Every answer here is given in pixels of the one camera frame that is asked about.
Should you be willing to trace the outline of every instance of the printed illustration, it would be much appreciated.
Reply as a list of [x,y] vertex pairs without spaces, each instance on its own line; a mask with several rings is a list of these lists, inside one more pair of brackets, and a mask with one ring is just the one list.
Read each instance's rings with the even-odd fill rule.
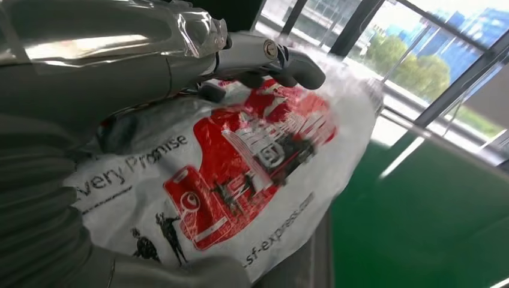
[[186,166],[164,184],[185,237],[205,250],[235,236],[335,134],[326,101],[273,80],[245,105],[213,110],[194,125],[200,167]]
[[184,252],[182,251],[182,246],[180,246],[176,230],[173,226],[173,222],[178,220],[180,220],[179,217],[176,218],[165,217],[164,213],[155,215],[155,222],[157,223],[157,225],[159,225],[159,227],[161,228],[161,233],[172,247],[173,253],[175,253],[175,257],[178,260],[179,266],[182,266],[182,260],[185,261],[185,263],[187,263],[187,259],[185,258]]
[[136,252],[133,254],[134,257],[141,257],[143,259],[151,259],[161,262],[152,241],[145,236],[141,236],[140,230],[137,228],[132,228],[131,233],[133,234],[133,237],[137,239]]

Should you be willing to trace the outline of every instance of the tree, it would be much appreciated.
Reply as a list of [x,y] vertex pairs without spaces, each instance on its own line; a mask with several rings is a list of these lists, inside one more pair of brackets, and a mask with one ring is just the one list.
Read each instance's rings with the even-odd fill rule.
[[427,82],[419,96],[427,100],[437,99],[449,87],[451,68],[436,55],[421,56],[417,62]]
[[367,56],[373,63],[373,68],[379,74],[385,74],[398,62],[407,47],[400,38],[392,35],[386,38],[373,37]]
[[[406,52],[406,44],[397,36],[375,35],[366,57],[370,66],[385,75]],[[413,53],[402,61],[389,75],[389,79],[427,101],[437,99],[449,87],[450,68],[436,55],[420,56]]]

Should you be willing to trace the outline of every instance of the plastic wrap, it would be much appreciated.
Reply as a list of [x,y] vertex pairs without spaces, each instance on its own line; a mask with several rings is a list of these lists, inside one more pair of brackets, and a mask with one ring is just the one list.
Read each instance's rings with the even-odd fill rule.
[[4,33],[15,39],[0,46],[9,62],[82,67],[155,53],[200,58],[227,38],[224,20],[183,1],[6,0],[0,8],[11,20]]
[[92,240],[169,266],[233,257],[252,281],[297,251],[348,183],[382,103],[378,82],[319,57],[316,91],[214,81],[222,103],[177,97],[106,122],[107,153],[64,182]]

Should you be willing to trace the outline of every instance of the printed figure silhouette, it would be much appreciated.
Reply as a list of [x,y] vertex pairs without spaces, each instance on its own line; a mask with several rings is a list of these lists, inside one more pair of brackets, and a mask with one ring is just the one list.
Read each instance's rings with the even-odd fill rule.
[[221,197],[221,200],[228,206],[230,211],[236,215],[237,211],[240,211],[241,214],[243,214],[242,207],[239,206],[235,198],[228,192],[228,188],[226,188],[227,184],[219,184],[217,181],[215,183],[215,188],[212,189],[212,191],[215,191],[219,194],[219,197]]
[[253,177],[249,174],[244,175],[244,187],[242,188],[244,191],[251,189],[251,194],[249,194],[249,200],[253,199],[256,196],[256,187],[253,183]]
[[152,259],[158,262],[159,257],[157,255],[157,250],[155,249],[154,244],[147,237],[140,235],[140,230],[137,228],[132,228],[131,233],[133,237],[137,239],[136,242],[136,252],[134,252],[134,257],[141,257],[143,259]]
[[159,225],[164,238],[166,238],[166,240],[172,247],[173,253],[175,253],[175,256],[178,260],[179,265],[182,266],[182,260],[180,259],[181,256],[182,256],[182,259],[186,263],[187,263],[187,259],[185,258],[184,252],[182,251],[182,246],[180,246],[180,242],[176,235],[176,230],[173,226],[173,222],[175,222],[177,220],[180,220],[180,217],[176,217],[176,218],[167,217],[166,218],[166,217],[164,217],[164,213],[155,215],[155,222],[157,223],[157,225]]

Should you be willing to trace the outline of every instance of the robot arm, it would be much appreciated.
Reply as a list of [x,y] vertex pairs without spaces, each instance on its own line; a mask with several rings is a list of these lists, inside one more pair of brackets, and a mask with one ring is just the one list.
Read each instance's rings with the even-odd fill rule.
[[[61,185],[74,171],[68,151],[125,107],[253,71],[310,89],[324,81],[306,55],[264,37],[230,34],[226,46],[203,48],[211,30],[200,23],[210,18],[193,9],[146,0],[1,2],[0,286],[249,286],[232,259],[206,259],[182,272],[96,247],[71,207],[76,192]],[[186,11],[205,21],[183,23]],[[187,38],[177,33],[182,30]],[[126,35],[137,36],[104,44]],[[82,39],[103,44],[81,55],[64,53],[97,44]],[[190,47],[189,39],[203,44],[194,46],[197,55],[179,49]],[[49,43],[69,49],[44,46]]]

